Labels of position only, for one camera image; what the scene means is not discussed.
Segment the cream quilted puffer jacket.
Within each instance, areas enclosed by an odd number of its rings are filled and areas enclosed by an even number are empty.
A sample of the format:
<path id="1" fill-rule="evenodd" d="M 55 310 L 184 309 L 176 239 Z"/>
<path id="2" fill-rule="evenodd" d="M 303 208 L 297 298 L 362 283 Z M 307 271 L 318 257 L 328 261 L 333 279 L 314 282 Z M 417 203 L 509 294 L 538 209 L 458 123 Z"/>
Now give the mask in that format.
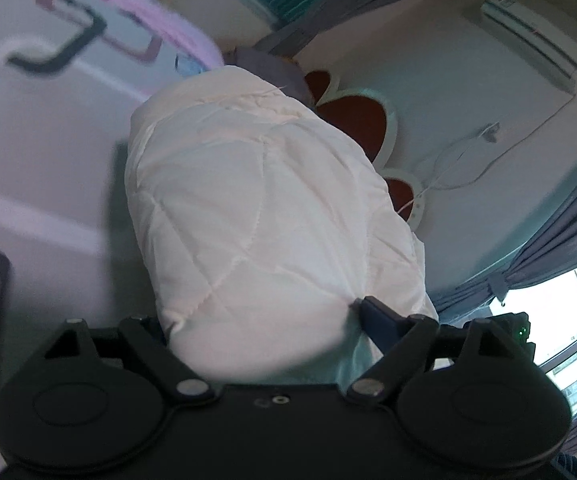
<path id="1" fill-rule="evenodd" d="M 138 108 L 125 188 L 168 348 L 209 382 L 346 385 L 378 356 L 355 302 L 436 313 L 362 148 L 246 70 Z"/>

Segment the folded clothes pile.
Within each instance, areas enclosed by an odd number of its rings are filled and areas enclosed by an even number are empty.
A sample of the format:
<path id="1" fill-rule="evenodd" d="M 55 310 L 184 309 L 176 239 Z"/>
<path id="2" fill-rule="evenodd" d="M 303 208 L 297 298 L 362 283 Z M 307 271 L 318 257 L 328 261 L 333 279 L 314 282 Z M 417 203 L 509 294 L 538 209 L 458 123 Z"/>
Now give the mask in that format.
<path id="1" fill-rule="evenodd" d="M 290 58 L 281 58 L 252 47 L 237 47 L 224 53 L 223 58 L 226 65 L 244 68 L 305 106 L 314 106 L 313 95 L 305 82 L 305 73 Z"/>

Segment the patterned bed sheet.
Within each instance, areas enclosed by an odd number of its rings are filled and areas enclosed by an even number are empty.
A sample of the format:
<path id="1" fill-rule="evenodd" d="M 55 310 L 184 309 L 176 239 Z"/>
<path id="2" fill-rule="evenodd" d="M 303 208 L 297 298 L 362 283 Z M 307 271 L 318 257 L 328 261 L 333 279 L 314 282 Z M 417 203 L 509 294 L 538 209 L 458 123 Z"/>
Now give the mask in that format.
<path id="1" fill-rule="evenodd" d="M 154 312 L 126 203 L 129 122 L 194 70 L 103 0 L 0 0 L 0 382 L 66 318 Z"/>

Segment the grey curtain side window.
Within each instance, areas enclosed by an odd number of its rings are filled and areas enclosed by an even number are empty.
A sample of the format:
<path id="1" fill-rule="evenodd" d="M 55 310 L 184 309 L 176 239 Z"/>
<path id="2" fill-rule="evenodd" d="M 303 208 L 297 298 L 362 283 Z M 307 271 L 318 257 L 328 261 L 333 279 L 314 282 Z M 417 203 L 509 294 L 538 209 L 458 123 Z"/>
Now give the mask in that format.
<path id="1" fill-rule="evenodd" d="M 433 298 L 441 321 L 527 312 L 535 362 L 577 411 L 577 185 L 511 261 Z"/>

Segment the red white headboard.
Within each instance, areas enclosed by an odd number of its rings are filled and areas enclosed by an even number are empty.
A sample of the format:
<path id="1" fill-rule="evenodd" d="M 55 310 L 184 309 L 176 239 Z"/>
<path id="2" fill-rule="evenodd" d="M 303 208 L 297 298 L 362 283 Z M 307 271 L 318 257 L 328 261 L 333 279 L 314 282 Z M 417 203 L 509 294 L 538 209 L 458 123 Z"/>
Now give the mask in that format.
<path id="1" fill-rule="evenodd" d="M 426 207 L 423 185 L 410 172 L 388 166 L 398 138 L 395 107 L 376 90 L 340 88 L 339 78 L 328 70 L 313 70 L 305 83 L 317 114 L 361 146 L 386 181 L 395 212 L 415 231 Z"/>

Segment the white air conditioner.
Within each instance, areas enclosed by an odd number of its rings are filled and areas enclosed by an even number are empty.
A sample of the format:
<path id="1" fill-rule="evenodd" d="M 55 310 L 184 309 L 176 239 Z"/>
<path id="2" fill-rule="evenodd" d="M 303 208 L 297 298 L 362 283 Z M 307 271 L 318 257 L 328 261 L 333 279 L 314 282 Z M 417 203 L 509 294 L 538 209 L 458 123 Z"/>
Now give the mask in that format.
<path id="1" fill-rule="evenodd" d="M 482 19 L 539 66 L 559 88 L 577 93 L 577 42 L 517 0 L 485 0 Z"/>

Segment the wall socket with plug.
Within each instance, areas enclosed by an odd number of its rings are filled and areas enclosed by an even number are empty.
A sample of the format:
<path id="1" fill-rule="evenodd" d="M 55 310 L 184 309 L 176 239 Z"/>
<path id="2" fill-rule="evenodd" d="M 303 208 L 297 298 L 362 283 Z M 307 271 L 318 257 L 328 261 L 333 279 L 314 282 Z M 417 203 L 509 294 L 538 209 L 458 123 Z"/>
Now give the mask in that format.
<path id="1" fill-rule="evenodd" d="M 494 124 L 489 124 L 478 133 L 478 139 L 482 139 L 487 143 L 496 144 L 497 134 L 499 133 L 499 131 L 500 131 L 500 124 L 498 122 L 495 122 Z"/>

